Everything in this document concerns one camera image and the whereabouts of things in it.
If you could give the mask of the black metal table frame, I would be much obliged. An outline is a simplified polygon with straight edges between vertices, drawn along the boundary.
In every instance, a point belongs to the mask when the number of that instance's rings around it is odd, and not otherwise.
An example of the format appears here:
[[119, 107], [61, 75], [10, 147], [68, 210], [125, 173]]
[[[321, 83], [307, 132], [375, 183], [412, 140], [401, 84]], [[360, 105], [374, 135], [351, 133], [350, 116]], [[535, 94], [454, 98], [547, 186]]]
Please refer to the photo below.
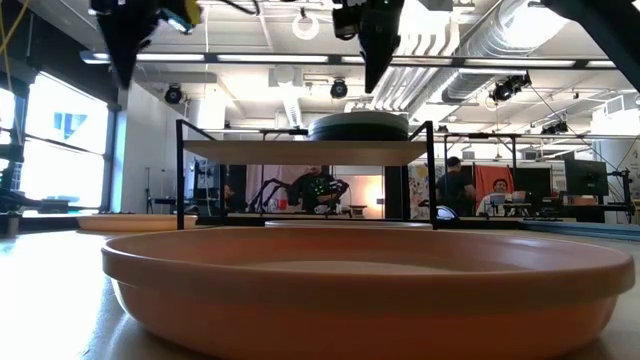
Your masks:
[[[18, 220], [19, 232], [62, 231], [79, 229], [81, 214], [53, 214], [22, 216]], [[284, 216], [254, 216], [251, 214], [231, 214], [224, 219], [200, 217], [198, 226], [264, 226], [268, 221], [285, 220]], [[470, 230], [479, 233], [489, 230], [519, 230], [562, 235], [584, 236], [601, 239], [624, 240], [640, 243], [640, 225], [611, 225], [588, 222], [520, 220], [518, 218], [465, 218], [460, 220], [437, 220], [436, 230]]]

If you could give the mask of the floral patterned panel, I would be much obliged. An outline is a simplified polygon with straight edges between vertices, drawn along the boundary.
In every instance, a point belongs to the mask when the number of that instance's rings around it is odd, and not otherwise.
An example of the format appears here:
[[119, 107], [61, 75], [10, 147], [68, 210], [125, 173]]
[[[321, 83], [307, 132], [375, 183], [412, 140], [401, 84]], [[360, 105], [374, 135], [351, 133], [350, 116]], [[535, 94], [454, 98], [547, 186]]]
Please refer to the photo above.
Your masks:
[[410, 164], [408, 176], [410, 218], [412, 220], [429, 220], [429, 171], [427, 165]]

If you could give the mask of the large bright window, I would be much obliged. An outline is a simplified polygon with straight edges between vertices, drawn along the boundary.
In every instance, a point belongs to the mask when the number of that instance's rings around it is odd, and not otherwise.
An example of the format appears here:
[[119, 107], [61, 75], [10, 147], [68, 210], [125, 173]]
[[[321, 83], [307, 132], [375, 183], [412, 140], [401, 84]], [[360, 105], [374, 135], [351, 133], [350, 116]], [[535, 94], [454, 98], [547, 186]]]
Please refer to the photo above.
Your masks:
[[0, 156], [0, 186], [56, 212], [101, 207], [110, 120], [106, 102], [50, 74], [24, 84], [0, 71], [0, 147], [20, 155]]

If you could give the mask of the terracotta orange plate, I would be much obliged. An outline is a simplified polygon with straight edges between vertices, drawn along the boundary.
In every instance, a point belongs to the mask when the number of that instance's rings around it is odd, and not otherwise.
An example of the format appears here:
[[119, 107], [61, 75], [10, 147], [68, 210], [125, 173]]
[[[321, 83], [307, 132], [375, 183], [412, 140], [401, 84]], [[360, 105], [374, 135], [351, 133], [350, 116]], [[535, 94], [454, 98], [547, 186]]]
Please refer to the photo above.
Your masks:
[[635, 283], [610, 248], [398, 228], [148, 233], [102, 256], [146, 330], [225, 360], [548, 360]]

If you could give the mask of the wooden shelf black metal frame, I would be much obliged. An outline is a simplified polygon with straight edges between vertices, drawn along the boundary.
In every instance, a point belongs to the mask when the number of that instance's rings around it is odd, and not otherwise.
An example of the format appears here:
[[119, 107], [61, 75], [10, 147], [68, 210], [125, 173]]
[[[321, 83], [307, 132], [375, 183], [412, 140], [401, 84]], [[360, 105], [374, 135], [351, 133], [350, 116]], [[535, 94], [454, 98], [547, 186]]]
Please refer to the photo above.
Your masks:
[[410, 220], [408, 165], [427, 156], [434, 171], [434, 125], [423, 122], [407, 140], [401, 141], [242, 141], [217, 140], [192, 123], [175, 122], [176, 165], [184, 169], [184, 153], [190, 152], [224, 165], [337, 165], [379, 166], [398, 169], [398, 193], [385, 187], [385, 215], [389, 222]]

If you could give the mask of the dark navy plate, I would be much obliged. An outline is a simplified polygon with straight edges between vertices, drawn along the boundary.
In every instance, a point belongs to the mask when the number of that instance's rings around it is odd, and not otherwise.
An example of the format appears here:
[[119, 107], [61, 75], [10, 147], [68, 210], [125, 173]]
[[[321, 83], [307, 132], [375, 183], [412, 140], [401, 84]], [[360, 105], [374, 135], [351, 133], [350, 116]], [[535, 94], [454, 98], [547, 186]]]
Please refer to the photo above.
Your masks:
[[404, 133], [408, 132], [408, 128], [405, 126], [399, 126], [398, 124], [389, 124], [389, 123], [381, 123], [381, 122], [313, 123], [309, 126], [308, 131], [310, 133], [318, 133], [321, 131], [365, 131], [365, 130], [382, 131], [383, 129], [386, 129], [389, 131], [404, 132]]

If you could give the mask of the peach plate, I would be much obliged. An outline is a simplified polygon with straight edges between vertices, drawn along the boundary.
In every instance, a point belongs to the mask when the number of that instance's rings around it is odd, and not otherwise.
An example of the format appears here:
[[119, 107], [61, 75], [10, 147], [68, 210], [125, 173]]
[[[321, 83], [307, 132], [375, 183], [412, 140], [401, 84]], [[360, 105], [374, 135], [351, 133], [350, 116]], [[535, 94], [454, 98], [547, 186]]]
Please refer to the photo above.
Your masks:
[[77, 218], [79, 227], [93, 232], [158, 232], [177, 229], [178, 217], [168, 214], [93, 214]]

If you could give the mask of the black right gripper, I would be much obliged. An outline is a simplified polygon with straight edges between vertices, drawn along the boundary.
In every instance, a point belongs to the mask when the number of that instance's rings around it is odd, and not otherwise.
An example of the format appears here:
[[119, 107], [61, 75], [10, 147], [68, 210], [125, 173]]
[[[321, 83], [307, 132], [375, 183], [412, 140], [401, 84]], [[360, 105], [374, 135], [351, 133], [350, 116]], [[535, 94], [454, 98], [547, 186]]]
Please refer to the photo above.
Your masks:
[[359, 37], [365, 63], [365, 92], [372, 93], [400, 44], [400, 16], [405, 0], [332, 0], [334, 35], [340, 40]]

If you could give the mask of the black ceiling spotlight cluster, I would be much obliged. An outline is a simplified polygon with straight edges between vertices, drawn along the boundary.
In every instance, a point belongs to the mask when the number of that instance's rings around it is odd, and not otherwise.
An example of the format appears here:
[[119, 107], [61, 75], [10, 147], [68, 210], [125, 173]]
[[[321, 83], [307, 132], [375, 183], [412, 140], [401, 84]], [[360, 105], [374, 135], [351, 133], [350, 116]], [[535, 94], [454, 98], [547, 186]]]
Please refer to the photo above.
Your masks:
[[511, 75], [495, 83], [494, 89], [489, 93], [489, 98], [495, 103], [505, 102], [531, 84], [531, 78], [528, 73]]

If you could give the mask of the black pillar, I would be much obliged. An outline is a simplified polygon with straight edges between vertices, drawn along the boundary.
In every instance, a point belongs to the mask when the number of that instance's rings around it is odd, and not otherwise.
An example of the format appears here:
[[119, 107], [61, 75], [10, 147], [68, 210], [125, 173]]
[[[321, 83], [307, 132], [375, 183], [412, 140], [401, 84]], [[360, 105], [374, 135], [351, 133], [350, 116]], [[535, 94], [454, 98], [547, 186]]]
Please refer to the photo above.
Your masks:
[[410, 192], [408, 166], [384, 168], [385, 218], [391, 220], [410, 219]]
[[246, 208], [246, 166], [245, 165], [229, 165], [226, 179], [226, 185], [229, 185], [234, 191], [233, 196], [233, 213], [242, 213]]

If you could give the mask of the dark background equipment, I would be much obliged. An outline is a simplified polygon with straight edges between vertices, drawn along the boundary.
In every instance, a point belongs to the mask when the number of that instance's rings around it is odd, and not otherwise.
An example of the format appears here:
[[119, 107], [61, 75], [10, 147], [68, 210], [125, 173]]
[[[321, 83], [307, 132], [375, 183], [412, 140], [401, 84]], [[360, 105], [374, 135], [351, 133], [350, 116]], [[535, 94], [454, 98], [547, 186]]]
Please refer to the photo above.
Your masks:
[[39, 209], [41, 200], [33, 200], [12, 190], [15, 165], [24, 161], [23, 147], [17, 144], [0, 144], [0, 160], [8, 166], [0, 172], [0, 213], [18, 212], [23, 208]]

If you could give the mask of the black background rig frame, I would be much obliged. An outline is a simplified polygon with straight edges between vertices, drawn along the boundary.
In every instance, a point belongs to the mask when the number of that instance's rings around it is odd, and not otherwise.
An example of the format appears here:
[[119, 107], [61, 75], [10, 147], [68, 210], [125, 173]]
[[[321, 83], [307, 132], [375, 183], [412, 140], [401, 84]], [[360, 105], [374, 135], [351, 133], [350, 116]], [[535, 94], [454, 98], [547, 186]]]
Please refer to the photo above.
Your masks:
[[460, 155], [464, 151], [476, 151], [478, 159], [494, 162], [514, 161], [542, 162], [560, 158], [566, 154], [587, 152], [600, 161], [618, 165], [609, 160], [600, 149], [607, 144], [627, 144], [633, 148], [640, 144], [640, 135], [600, 134], [518, 134], [518, 133], [436, 133], [433, 144], [427, 150], [435, 150], [436, 159]]

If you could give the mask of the orange panel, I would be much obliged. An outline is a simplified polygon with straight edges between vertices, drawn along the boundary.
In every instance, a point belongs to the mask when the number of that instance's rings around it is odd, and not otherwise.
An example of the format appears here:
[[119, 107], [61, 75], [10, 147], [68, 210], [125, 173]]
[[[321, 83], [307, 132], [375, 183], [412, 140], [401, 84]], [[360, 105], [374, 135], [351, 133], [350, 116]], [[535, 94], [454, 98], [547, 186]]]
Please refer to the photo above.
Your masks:
[[474, 167], [476, 200], [481, 201], [486, 195], [492, 193], [494, 191], [494, 183], [500, 179], [506, 181], [507, 193], [512, 193], [515, 190], [510, 167], [476, 165]]

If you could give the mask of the black plate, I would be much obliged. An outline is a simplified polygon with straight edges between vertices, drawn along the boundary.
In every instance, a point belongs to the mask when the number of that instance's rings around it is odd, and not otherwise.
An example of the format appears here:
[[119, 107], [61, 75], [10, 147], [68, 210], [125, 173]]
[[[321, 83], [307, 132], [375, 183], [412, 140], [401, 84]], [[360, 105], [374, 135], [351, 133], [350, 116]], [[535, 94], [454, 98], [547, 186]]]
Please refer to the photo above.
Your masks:
[[310, 133], [308, 137], [313, 141], [406, 141], [408, 133], [389, 131], [321, 131]]

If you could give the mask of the black computer monitor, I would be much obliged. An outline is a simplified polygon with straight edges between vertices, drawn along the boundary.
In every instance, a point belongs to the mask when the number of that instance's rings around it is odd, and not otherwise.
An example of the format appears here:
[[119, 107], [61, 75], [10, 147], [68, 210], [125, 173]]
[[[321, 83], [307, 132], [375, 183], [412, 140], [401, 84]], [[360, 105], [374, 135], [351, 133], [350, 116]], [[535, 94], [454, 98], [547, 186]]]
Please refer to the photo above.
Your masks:
[[569, 195], [608, 196], [607, 168], [604, 162], [564, 161], [566, 191]]
[[549, 168], [517, 168], [512, 174], [516, 191], [526, 191], [536, 197], [550, 197], [552, 178]]

